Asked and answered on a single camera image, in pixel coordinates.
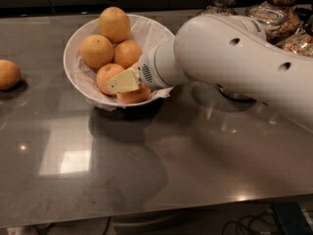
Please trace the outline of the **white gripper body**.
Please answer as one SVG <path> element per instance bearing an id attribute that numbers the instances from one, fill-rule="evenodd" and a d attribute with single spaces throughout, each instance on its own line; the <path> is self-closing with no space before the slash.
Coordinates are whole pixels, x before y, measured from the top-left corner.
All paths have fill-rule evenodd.
<path id="1" fill-rule="evenodd" d="M 156 47 L 141 56 L 138 63 L 142 82 L 151 89 L 171 87 L 165 80 L 165 72 L 173 65 L 173 50 L 171 47 Z"/>

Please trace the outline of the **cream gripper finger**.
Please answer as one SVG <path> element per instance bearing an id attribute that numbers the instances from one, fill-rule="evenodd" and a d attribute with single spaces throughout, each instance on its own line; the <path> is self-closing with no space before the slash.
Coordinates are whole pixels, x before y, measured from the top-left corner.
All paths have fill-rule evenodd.
<path id="1" fill-rule="evenodd" d="M 140 88 L 141 78 L 137 68 L 129 68 L 106 82 L 111 94 L 136 91 Z"/>

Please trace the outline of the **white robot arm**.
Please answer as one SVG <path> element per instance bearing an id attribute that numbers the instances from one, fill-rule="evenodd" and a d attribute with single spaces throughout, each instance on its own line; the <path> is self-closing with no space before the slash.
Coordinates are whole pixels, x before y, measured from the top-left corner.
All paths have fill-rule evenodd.
<path id="1" fill-rule="evenodd" d="M 107 82 L 111 93 L 201 81 L 264 102 L 313 129 L 313 59 L 266 42 L 260 24 L 242 16 L 197 16 L 174 38 Z"/>

